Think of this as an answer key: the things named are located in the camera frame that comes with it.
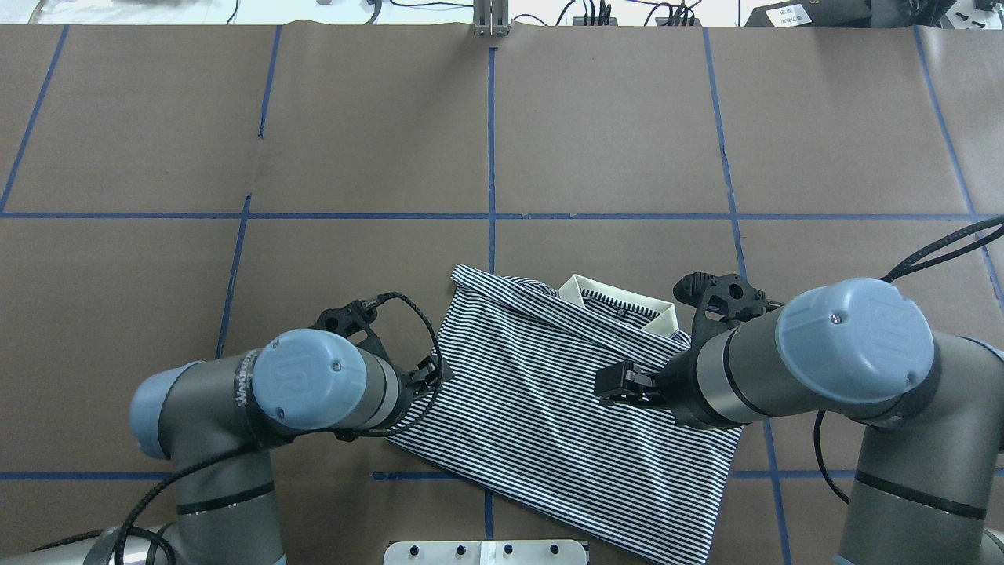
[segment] striped garment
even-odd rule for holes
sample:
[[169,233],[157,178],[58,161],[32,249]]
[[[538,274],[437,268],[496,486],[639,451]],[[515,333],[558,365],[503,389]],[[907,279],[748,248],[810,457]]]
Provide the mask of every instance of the striped garment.
[[659,370],[690,346],[641,330],[657,312],[583,290],[585,308],[528,278],[465,265],[440,334],[454,372],[422,425],[391,442],[657,563],[703,564],[740,431],[602,408],[596,369]]

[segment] white mounting plate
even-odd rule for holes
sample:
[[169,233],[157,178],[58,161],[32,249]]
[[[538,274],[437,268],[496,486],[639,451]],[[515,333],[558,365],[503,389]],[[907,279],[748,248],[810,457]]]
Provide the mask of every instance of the white mounting plate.
[[384,565],[588,565],[586,547],[573,540],[396,542]]

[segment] label sticker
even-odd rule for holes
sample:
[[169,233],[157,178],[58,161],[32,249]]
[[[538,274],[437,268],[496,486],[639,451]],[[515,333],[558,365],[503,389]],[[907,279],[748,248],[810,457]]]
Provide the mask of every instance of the label sticker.
[[805,11],[805,8],[801,4],[774,8],[773,10],[767,10],[765,13],[770,18],[770,23],[774,24],[774,27],[794,27],[796,25],[812,23],[812,18],[809,17],[808,12]]

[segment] black and white striped fabric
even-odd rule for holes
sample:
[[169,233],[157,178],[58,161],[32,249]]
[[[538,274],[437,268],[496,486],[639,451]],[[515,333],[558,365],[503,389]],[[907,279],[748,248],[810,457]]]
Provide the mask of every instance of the black and white striped fabric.
[[597,368],[649,370],[690,346],[641,328],[655,311],[458,266],[440,334],[454,378],[396,445],[657,563],[703,564],[740,431],[673,426],[673,414],[600,407]]

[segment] white bracket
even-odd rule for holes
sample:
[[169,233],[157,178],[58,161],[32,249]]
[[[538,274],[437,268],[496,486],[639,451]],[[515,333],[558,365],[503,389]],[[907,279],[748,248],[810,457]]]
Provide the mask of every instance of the white bracket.
[[474,0],[475,35],[509,35],[509,0]]
[[588,546],[573,540],[396,542],[384,565],[588,565]]

